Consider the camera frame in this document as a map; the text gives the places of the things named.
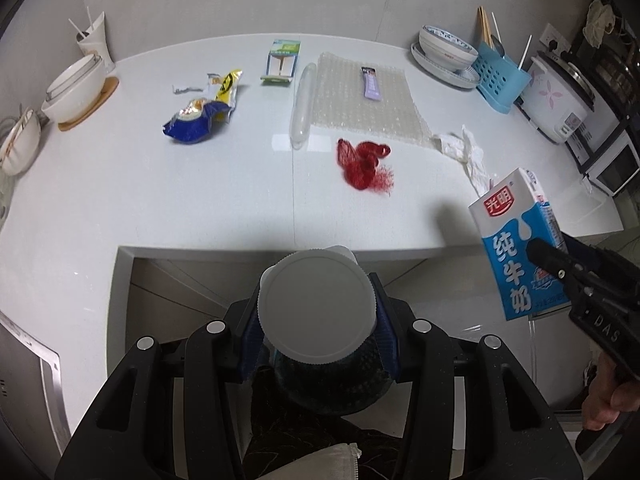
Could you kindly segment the person right hand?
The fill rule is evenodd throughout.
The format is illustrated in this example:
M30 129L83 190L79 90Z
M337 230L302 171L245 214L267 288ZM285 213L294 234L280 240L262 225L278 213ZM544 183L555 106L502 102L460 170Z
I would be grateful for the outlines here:
M638 382L618 382L616 364L604 352L599 356L596 378L582 404L582 428L599 431L616 422L623 413L636 412L640 405Z

